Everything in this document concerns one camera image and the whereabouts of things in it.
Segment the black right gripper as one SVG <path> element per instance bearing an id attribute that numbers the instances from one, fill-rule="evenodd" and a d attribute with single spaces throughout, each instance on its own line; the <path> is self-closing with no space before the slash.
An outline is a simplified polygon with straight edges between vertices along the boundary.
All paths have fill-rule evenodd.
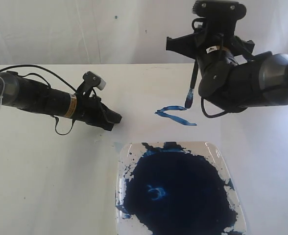
<path id="1" fill-rule="evenodd" d="M 166 50 L 196 53 L 201 73 L 198 93 L 222 110 L 262 107 L 259 71 L 264 54 L 253 55 L 254 42 L 234 35 L 235 27 L 204 22 L 195 33 L 167 37 Z"/>

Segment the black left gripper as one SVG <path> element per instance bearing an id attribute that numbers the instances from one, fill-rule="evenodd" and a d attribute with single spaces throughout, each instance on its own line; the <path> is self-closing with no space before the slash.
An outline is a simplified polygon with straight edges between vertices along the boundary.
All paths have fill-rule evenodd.
<path id="1" fill-rule="evenodd" d="M 101 99 L 92 95 L 93 88 L 84 90 L 81 84 L 74 94 L 52 89 L 48 97 L 48 114 L 51 116 L 74 119 L 87 125 L 112 131 L 122 116 L 101 104 Z"/>

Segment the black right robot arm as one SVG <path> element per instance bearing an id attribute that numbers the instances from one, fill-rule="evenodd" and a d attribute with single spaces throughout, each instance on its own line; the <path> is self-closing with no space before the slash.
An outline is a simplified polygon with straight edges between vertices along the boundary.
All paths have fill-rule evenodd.
<path id="1" fill-rule="evenodd" d="M 288 105 L 288 55 L 253 55 L 254 42 L 235 36 L 235 27 L 204 22 L 192 34 L 168 37 L 166 49 L 195 60 L 200 97 L 224 111 Z"/>

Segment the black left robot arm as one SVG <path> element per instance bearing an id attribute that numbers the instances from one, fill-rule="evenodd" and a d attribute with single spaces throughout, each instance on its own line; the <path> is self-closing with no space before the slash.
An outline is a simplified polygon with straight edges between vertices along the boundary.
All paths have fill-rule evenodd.
<path id="1" fill-rule="evenodd" d="M 74 94 L 51 88 L 42 82 L 24 78 L 14 71 L 0 72 L 0 105 L 51 117 L 64 117 L 111 131 L 120 123 L 120 114 L 110 110 L 96 94 L 103 81 L 92 72 L 83 76 Z"/>

